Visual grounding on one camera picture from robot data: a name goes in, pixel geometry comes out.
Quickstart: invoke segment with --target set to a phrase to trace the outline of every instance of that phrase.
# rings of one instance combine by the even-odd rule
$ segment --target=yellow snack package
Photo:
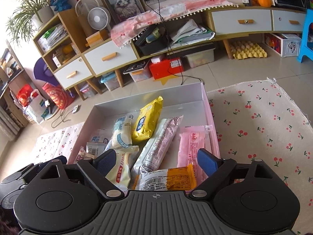
[[[193,165],[173,169],[159,169],[135,178],[133,190],[190,191],[197,186]]]
[[[133,142],[138,143],[150,139],[156,129],[162,107],[163,98],[159,96],[140,110],[135,127],[132,130]]]

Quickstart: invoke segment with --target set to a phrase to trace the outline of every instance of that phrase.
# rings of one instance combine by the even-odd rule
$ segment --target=orange box
[[[86,38],[90,47],[93,47],[109,38],[108,31],[102,29]]]

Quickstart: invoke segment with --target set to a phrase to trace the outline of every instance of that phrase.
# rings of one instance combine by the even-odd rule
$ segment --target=cherry print rug
[[[40,136],[31,152],[31,162],[44,163],[60,155],[69,160],[83,125],[84,123],[76,124]]]
[[[313,130],[295,102],[269,79],[207,95],[221,157],[238,163],[264,160],[300,201],[293,231],[297,235],[312,232]]]

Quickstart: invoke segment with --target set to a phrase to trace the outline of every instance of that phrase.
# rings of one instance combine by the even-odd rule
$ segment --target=metal screw
[[[207,196],[207,192],[203,190],[194,190],[192,192],[192,195],[197,198],[202,198],[202,197]]]
[[[121,193],[119,190],[110,190],[110,191],[107,191],[107,192],[106,192],[106,196],[112,197],[112,198],[118,197],[118,196],[120,196],[121,194],[122,194],[122,193]]]

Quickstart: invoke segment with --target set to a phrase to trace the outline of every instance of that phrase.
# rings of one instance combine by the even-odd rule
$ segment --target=pink snack package
[[[200,148],[205,148],[207,151],[212,152],[209,126],[182,127],[179,135],[181,139],[177,167],[193,164],[197,185],[199,185],[208,177],[198,165],[197,154]]]

